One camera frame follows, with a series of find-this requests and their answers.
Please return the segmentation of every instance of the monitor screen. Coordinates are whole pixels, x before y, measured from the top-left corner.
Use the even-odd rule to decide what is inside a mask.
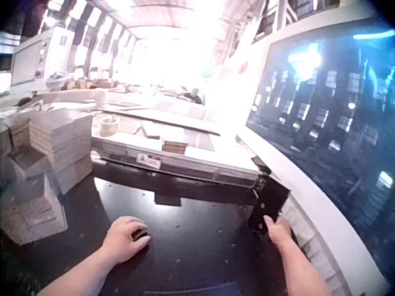
[[[338,207],[395,269],[395,31],[374,20],[272,44],[247,127]]]

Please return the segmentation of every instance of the factory ceiling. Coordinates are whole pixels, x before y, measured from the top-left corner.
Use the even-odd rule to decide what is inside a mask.
[[[138,39],[188,39],[216,43],[259,0],[92,0]]]

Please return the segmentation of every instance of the hand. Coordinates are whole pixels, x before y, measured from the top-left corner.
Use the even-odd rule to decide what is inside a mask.
[[[278,250],[292,240],[291,238],[291,224],[285,217],[279,217],[274,223],[271,217],[265,215],[264,220],[269,232],[270,240],[276,245]]]
[[[151,240],[150,236],[133,240],[133,233],[147,228],[148,226],[139,218],[120,217],[112,223],[98,252],[114,265],[125,262],[144,249]]]

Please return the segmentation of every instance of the stacked boards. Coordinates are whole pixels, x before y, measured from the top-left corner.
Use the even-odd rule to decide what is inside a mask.
[[[30,121],[30,144],[47,156],[63,194],[92,172],[91,127],[91,115],[67,109]]]

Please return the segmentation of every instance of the paper stack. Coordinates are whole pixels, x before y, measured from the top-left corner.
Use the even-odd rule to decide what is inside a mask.
[[[1,155],[11,152],[13,147],[29,145],[29,117],[32,113],[15,114],[0,122]]]
[[[162,145],[162,151],[185,154],[187,147],[188,143],[185,139],[184,129],[168,126]]]
[[[40,175],[49,170],[49,162],[47,157],[30,146],[21,146],[15,148],[9,158],[18,179],[27,179],[36,175]]]
[[[1,210],[2,230],[20,245],[67,229],[63,207],[45,174],[9,187]]]
[[[92,172],[91,115],[55,110],[30,121],[30,144],[45,154],[63,194]]]

